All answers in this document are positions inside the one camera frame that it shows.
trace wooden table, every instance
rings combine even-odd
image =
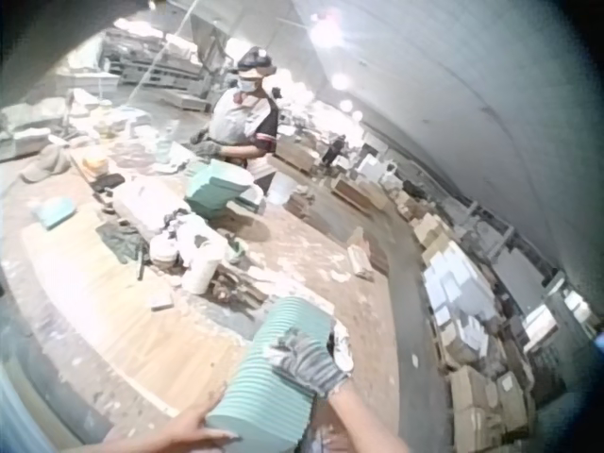
[[[49,300],[114,373],[157,408],[172,413],[203,400],[232,377],[246,341],[181,300],[175,310],[148,309],[153,294],[174,290],[152,272],[137,282],[135,264],[114,258],[94,231],[104,221],[100,205],[90,192],[82,194],[73,177],[53,176],[53,184],[65,179],[61,192],[76,200],[78,213],[52,231],[32,224],[17,235]],[[180,176],[154,177],[177,191],[184,187]],[[43,183],[25,188],[37,193]],[[252,222],[237,234],[250,252],[335,305],[350,332],[354,381],[368,405],[396,429],[397,355],[386,277],[376,273],[375,282],[354,277],[342,246],[281,207],[246,215]]]

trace gray work glove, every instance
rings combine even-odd
[[[329,396],[348,379],[324,344],[296,328],[269,346],[264,356],[278,374],[321,397]]]
[[[191,144],[200,144],[202,140],[204,140],[204,138],[206,137],[206,134],[208,133],[208,129],[207,128],[202,128],[201,130],[199,130],[199,132],[194,133],[191,138],[189,139],[189,143]]]
[[[200,158],[215,158],[220,154],[221,149],[222,145],[211,140],[206,140],[200,144],[196,144],[192,151]]]

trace stacked boxes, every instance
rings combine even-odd
[[[451,373],[450,379],[457,452],[477,452],[501,445],[504,425],[489,397],[492,381],[469,366]]]

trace ceiling light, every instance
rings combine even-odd
[[[340,103],[340,110],[344,113],[348,113],[352,110],[352,101],[349,99],[345,99]]]
[[[319,21],[310,31],[310,40],[319,47],[342,45],[342,30],[331,19]]]
[[[113,23],[113,26],[115,26],[116,28],[120,28],[121,30],[128,30],[128,27],[130,26],[130,21],[128,19],[120,17],[117,21]]]
[[[347,90],[350,86],[350,78],[346,74],[334,74],[331,78],[331,86],[336,90]]]

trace wooden plank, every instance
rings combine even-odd
[[[183,316],[182,303],[152,312],[148,300],[172,289],[153,272],[137,282],[136,263],[120,264],[94,231],[101,223],[94,205],[85,205],[51,231],[25,228],[38,280],[82,338],[148,399],[168,411],[203,401],[235,372],[243,340],[190,312]]]

